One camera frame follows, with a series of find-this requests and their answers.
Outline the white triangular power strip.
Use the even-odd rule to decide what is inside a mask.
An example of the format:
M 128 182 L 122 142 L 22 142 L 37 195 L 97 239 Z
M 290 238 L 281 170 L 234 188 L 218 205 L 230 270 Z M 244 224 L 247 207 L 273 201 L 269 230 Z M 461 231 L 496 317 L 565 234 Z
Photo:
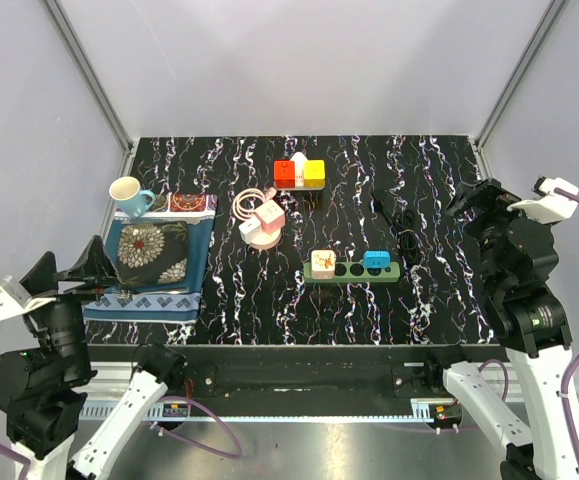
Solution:
M 294 164 L 293 190 L 304 189 L 304 169 L 307 161 L 307 157 L 302 152 L 295 152 L 291 157 L 291 162 Z

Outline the red cube socket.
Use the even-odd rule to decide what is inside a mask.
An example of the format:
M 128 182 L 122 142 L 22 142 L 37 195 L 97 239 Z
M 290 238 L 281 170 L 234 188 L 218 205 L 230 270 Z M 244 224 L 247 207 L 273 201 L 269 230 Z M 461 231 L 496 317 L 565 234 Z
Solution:
M 295 187 L 295 163 L 291 160 L 277 160 L 273 168 L 274 187 L 278 190 Z

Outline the yellow cube socket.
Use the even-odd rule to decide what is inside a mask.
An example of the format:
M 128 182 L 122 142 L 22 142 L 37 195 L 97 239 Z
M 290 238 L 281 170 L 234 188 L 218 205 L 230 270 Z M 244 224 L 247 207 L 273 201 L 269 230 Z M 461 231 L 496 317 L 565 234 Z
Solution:
M 307 189 L 323 189 L 326 182 L 325 162 L 321 159 L 307 160 L 303 165 L 303 180 Z

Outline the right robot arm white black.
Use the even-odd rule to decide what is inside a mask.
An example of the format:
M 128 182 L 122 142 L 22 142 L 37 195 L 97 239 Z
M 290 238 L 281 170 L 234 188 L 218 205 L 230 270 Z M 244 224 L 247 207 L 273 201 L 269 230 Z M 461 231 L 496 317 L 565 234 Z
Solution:
M 552 228 L 579 206 L 578 189 L 541 177 L 536 198 L 522 200 L 495 179 L 463 183 L 446 212 L 474 210 L 466 232 L 480 252 L 484 311 L 520 385 L 522 421 L 457 347 L 432 353 L 423 384 L 450 394 L 495 449 L 504 479 L 579 479 L 579 401 L 572 335 L 561 302 L 547 285 L 559 262 Z

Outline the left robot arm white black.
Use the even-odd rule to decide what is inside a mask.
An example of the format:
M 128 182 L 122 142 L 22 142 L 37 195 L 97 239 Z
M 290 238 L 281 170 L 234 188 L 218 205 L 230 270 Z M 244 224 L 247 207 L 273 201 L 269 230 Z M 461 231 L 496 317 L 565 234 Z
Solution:
M 38 345 L 0 354 L 0 411 L 20 479 L 105 479 L 119 454 L 162 397 L 185 382 L 185 360 L 163 345 L 145 348 L 112 412 L 76 453 L 70 451 L 97 374 L 91 363 L 83 307 L 119 283 L 102 238 L 95 235 L 63 271 L 45 252 L 17 281 L 0 282 L 0 322 L 19 317 Z

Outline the pink cube socket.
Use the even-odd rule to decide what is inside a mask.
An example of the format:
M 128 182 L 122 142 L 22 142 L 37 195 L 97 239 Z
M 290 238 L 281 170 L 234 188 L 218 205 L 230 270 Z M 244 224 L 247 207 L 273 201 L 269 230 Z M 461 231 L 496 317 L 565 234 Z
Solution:
M 330 249 L 313 250 L 311 252 L 310 265 L 313 279 L 333 279 L 335 276 L 336 254 Z
M 254 210 L 254 214 L 266 234 L 273 234 L 285 226 L 285 212 L 274 200 L 268 200 L 260 205 Z

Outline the pink cube socket front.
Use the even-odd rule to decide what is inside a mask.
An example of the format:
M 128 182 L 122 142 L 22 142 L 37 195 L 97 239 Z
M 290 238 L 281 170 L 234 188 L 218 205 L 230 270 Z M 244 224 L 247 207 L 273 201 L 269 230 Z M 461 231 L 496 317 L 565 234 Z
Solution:
M 268 200 L 260 205 L 254 210 L 254 214 L 266 234 L 273 234 L 285 226 L 285 212 L 274 200 Z

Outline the round pink power strip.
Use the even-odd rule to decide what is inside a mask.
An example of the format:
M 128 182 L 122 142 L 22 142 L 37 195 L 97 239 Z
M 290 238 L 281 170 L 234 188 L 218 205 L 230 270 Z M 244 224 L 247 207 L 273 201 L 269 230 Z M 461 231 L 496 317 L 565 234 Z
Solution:
M 268 250 L 279 243 L 281 236 L 282 232 L 280 230 L 272 234 L 259 232 L 251 239 L 249 245 L 257 250 Z

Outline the blue plug adapter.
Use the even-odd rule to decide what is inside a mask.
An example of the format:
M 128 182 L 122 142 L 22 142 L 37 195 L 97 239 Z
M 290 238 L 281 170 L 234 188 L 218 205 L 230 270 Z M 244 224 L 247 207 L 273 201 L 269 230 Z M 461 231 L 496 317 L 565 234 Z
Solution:
M 362 265 L 365 269 L 386 269 L 390 263 L 391 255 L 386 250 L 368 250 L 363 254 Z

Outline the green power strip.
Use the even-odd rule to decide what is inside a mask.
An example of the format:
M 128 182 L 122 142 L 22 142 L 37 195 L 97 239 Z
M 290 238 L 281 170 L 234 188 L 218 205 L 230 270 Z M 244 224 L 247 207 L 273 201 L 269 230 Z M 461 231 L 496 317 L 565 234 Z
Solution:
M 316 279 L 311 263 L 303 265 L 304 281 L 309 284 L 356 284 L 356 283 L 397 283 L 401 277 L 398 262 L 391 262 L 385 268 L 365 268 L 361 262 L 337 262 L 332 278 Z

